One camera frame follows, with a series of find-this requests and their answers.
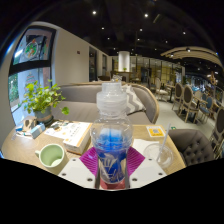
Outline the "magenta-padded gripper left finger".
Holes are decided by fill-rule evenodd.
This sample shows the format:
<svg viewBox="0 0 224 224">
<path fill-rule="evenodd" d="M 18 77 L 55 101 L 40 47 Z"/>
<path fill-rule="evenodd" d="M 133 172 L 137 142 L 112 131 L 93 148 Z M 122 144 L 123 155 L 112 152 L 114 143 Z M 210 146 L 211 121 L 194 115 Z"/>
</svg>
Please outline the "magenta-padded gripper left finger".
<svg viewBox="0 0 224 224">
<path fill-rule="evenodd" d="M 98 185 L 98 156 L 94 147 L 80 158 L 72 158 L 59 173 L 64 178 L 84 188 L 95 189 Z"/>
</svg>

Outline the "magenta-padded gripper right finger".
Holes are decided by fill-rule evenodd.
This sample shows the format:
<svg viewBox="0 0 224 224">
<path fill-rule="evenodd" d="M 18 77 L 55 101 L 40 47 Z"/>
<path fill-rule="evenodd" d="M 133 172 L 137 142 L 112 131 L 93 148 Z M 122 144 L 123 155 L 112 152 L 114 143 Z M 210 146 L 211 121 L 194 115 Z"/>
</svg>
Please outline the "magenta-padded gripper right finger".
<svg viewBox="0 0 224 224">
<path fill-rule="evenodd" d="M 131 189 L 143 187 L 166 176 L 154 159 L 144 157 L 132 147 L 127 153 L 126 168 Z"/>
</svg>

